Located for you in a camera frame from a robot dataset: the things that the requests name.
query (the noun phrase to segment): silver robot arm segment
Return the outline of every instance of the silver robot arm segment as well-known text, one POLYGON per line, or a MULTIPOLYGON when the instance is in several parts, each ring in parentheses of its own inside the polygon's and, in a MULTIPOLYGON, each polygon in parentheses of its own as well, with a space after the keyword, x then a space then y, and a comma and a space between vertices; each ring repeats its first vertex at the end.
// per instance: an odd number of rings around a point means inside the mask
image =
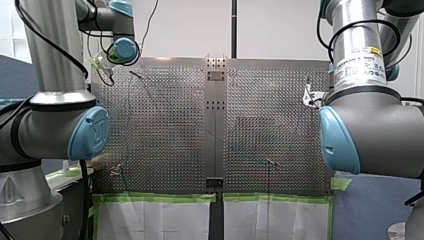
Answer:
POLYGON ((412 31, 424 1, 332 0, 325 17, 333 32, 356 21, 335 38, 334 92, 320 110, 322 152, 337 171, 406 178, 422 178, 424 109, 403 106, 399 93, 387 86, 386 66, 396 61, 412 31), (399 28, 400 44, 391 54, 396 36, 383 27, 377 11, 385 7, 387 20, 399 28))
POLYGON ((139 52, 132 7, 122 0, 98 9, 83 0, 16 0, 15 5, 27 20, 39 91, 0 110, 0 222, 16 239, 59 240, 62 196, 51 193, 40 159, 90 159, 102 151, 109 132, 107 111, 86 89, 79 29, 112 31, 111 58, 134 61, 139 52), (86 21, 78 21, 84 14, 86 21))

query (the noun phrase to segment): pegboard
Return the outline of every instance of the pegboard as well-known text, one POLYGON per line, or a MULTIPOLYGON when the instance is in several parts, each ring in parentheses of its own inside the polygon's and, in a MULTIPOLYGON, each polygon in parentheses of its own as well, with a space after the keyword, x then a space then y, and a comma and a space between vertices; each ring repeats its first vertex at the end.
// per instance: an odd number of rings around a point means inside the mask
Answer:
POLYGON ((326 195, 318 111, 303 105, 306 78, 328 89, 328 63, 229 60, 225 192, 326 195))
POLYGON ((95 192, 203 193, 218 177, 224 192, 328 194, 317 111, 302 103, 307 76, 327 89, 327 66, 228 59, 214 83, 207 59, 143 58, 116 67, 113 87, 95 77, 111 117, 95 192))

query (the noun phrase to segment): white cloth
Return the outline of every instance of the white cloth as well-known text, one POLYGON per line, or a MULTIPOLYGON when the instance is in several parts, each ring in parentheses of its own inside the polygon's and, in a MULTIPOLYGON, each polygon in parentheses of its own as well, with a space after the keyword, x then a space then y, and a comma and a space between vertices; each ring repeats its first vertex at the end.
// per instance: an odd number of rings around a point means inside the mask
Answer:
POLYGON ((225 240, 327 240, 329 204, 225 202, 225 240))
POLYGON ((209 203, 111 202, 99 208, 98 240, 207 240, 209 203))

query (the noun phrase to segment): wire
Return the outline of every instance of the wire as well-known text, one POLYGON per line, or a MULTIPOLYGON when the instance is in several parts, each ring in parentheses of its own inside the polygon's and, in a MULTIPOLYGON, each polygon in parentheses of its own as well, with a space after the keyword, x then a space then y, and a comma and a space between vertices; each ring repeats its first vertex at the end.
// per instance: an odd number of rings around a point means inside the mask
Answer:
POLYGON ((424 99, 422 98, 415 98, 415 97, 401 97, 401 101, 407 101, 407 102, 417 102, 421 103, 424 106, 424 99))
MULTIPOLYGON (((93 54, 91 54, 91 49, 90 49, 90 35, 87 35, 87 51, 88 51, 88 55, 90 56, 90 58, 91 57, 93 57, 93 54)), ((113 79, 113 77, 112 76, 109 76, 109 80, 110 80, 110 83, 108 83, 108 82, 106 82, 105 80, 104 80, 104 78, 102 77, 102 74, 100 74, 100 71, 99 71, 99 69, 96 69, 96 72, 97 72, 97 74, 99 75, 99 78, 100 78, 100 80, 106 85, 106 86, 109 86, 109 87, 112 87, 112 86, 114 86, 115 85, 115 80, 113 79)))
POLYGON ((89 204, 90 204, 90 186, 88 185, 88 170, 87 170, 87 163, 85 160, 79 160, 80 166, 81 166, 81 175, 82 175, 82 182, 83 182, 83 212, 82 212, 82 224, 80 229, 80 240, 85 240, 85 236, 87 234, 87 227, 88 227, 88 211, 89 211, 89 204))
POLYGON ((127 63, 119 63, 119 62, 115 62, 115 61, 113 61, 113 60, 110 58, 110 56, 109 56, 109 52, 110 52, 110 50, 112 49, 112 45, 110 45, 110 46, 108 47, 108 49, 106 50, 106 57, 107 57, 107 59, 108 59, 108 61, 109 61, 109 62, 111 62, 111 63, 113 63, 113 64, 116 64, 116 65, 126 66, 126 67, 132 66, 132 65, 134 65, 135 63, 137 63, 137 61, 138 61, 138 60, 140 59, 140 57, 141 57, 141 54, 143 53, 144 43, 145 43, 145 41, 146 41, 147 35, 149 34, 149 31, 150 31, 150 25, 151 25, 151 23, 152 23, 152 19, 153 19, 153 16, 155 15, 155 13, 156 13, 156 10, 157 10, 157 8, 158 8, 158 5, 159 5, 159 0, 156 0, 156 2, 155 2, 155 6, 153 7, 152 12, 150 13, 149 19, 147 20, 146 32, 144 33, 144 35, 143 35, 143 39, 141 40, 141 47, 139 47, 139 46, 138 46, 138 44, 136 44, 138 54, 137 54, 137 57, 135 58, 135 60, 133 60, 133 61, 131 61, 131 62, 127 62, 127 63))
POLYGON ((66 58, 68 58, 76 67, 78 67, 83 73, 84 77, 88 77, 88 71, 84 67, 82 63, 80 63, 76 58, 74 58, 70 53, 65 51, 63 48, 58 46, 56 43, 52 42, 50 39, 48 39, 44 34, 42 34, 40 31, 34 28, 34 26, 29 22, 29 20, 24 16, 23 8, 19 2, 19 0, 15 0, 15 8, 19 15, 19 17, 24 22, 25 26, 27 26, 34 34, 36 34, 38 37, 40 37, 42 40, 44 40, 46 43, 48 43, 51 47, 59 51, 61 54, 63 54, 66 58))
POLYGON ((331 46, 333 46, 333 43, 334 43, 334 41, 337 39, 337 37, 340 35, 340 34, 342 34, 344 31, 346 31, 347 29, 349 29, 349 28, 352 28, 352 27, 354 27, 355 25, 358 25, 358 24, 362 24, 362 23, 381 23, 381 24, 384 24, 384 25, 386 25, 386 26, 388 26, 388 27, 390 27, 393 31, 394 31, 394 33, 396 34, 396 43, 395 43, 395 45, 393 46, 393 48, 390 50, 390 51, 388 51, 388 52, 386 52, 386 53, 384 53, 383 54, 383 57, 384 56, 387 56, 387 55, 389 55, 389 54, 391 54, 391 53, 393 53, 398 47, 399 47, 399 44, 400 44, 400 38, 401 38, 401 36, 400 36, 400 32, 399 32, 399 30, 397 29, 397 27, 395 26, 395 25, 393 25, 392 23, 390 23, 390 22, 387 22, 387 21, 385 21, 385 20, 381 20, 381 19, 369 19, 369 20, 361 20, 361 21, 356 21, 356 22, 352 22, 352 23, 349 23, 349 24, 347 24, 347 25, 345 25, 344 27, 342 27, 342 28, 340 28, 334 35, 333 35, 333 37, 331 38, 331 40, 330 40, 330 43, 328 44, 328 46, 330 47, 330 48, 328 48, 328 57, 330 58, 330 61, 332 62, 332 63, 334 63, 334 58, 333 58, 333 55, 332 55, 332 53, 331 53, 331 46))
POLYGON ((149 33, 150 30, 150 23, 152 21, 153 16, 156 13, 156 9, 158 8, 159 5, 159 0, 156 0, 155 6, 153 8, 152 13, 150 14, 149 20, 147 21, 147 27, 146 27, 146 32, 144 33, 143 36, 143 40, 141 40, 141 49, 140 49, 140 55, 143 53, 143 47, 144 47, 144 41, 146 40, 147 34, 149 33))
POLYGON ((103 35, 103 34, 92 34, 91 31, 84 31, 81 28, 79 29, 80 32, 83 32, 84 34, 87 34, 90 37, 107 37, 107 38, 113 38, 112 35, 103 35))
POLYGON ((317 20, 317 37, 319 42, 321 43, 321 45, 323 47, 325 47, 325 49, 331 49, 330 46, 328 46, 324 40, 321 37, 321 14, 322 14, 322 9, 324 8, 325 5, 325 1, 321 1, 320 7, 319 7, 319 12, 318 12, 318 20, 317 20))
POLYGON ((96 69, 97 74, 99 75, 100 80, 103 82, 104 85, 108 87, 113 87, 115 85, 115 80, 112 76, 109 76, 110 83, 106 82, 105 79, 102 77, 102 74, 100 74, 99 69, 96 69))
POLYGON ((390 69, 390 68, 398 65, 399 63, 401 63, 406 58, 406 56, 408 56, 409 52, 411 51, 411 48, 412 48, 412 34, 409 35, 409 46, 408 46, 408 49, 406 50, 405 54, 403 54, 403 56, 397 62, 393 63, 389 67, 386 67, 386 69, 390 69))
POLYGON ((15 240, 12 234, 10 234, 10 232, 6 229, 6 227, 1 222, 0 222, 0 231, 3 234, 3 236, 6 238, 6 240, 15 240))
POLYGON ((29 97, 28 99, 26 99, 25 101, 22 102, 18 102, 19 105, 14 104, 12 105, 12 107, 16 107, 15 111, 13 111, 12 114, 10 114, 5 120, 3 120, 3 122, 0 123, 0 129, 2 129, 4 126, 6 126, 7 123, 10 122, 10 120, 12 120, 14 117, 16 117, 16 115, 19 113, 19 111, 21 111, 21 109, 25 106, 28 105, 29 100, 31 100, 32 97, 29 97))

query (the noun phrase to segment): white paper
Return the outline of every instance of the white paper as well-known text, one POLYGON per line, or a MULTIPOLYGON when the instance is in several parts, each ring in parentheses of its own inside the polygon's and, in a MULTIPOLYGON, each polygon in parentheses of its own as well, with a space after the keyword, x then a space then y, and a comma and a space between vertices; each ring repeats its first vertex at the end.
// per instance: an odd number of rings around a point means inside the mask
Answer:
POLYGON ((225 240, 327 240, 329 204, 225 202, 225 240))
POLYGON ((12 37, 14 39, 26 39, 25 25, 22 22, 21 18, 19 17, 18 13, 16 12, 15 8, 13 8, 11 12, 11 18, 12 18, 12 37))
POLYGON ((209 203, 164 204, 163 207, 164 240, 208 240, 209 203))
POLYGON ((225 240, 255 240, 258 202, 224 202, 225 240))
POLYGON ((256 240, 294 239, 296 203, 259 201, 256 240))
POLYGON ((105 203, 99 210, 99 240, 144 240, 144 205, 105 203))
POLYGON ((11 58, 15 57, 12 39, 0 39, 0 55, 11 58))
POLYGON ((13 40, 14 58, 31 63, 31 54, 29 53, 28 42, 26 39, 13 40))
POLYGON ((298 203, 293 240, 327 240, 328 204, 298 203))
POLYGON ((207 240, 209 203, 104 203, 99 240, 207 240))

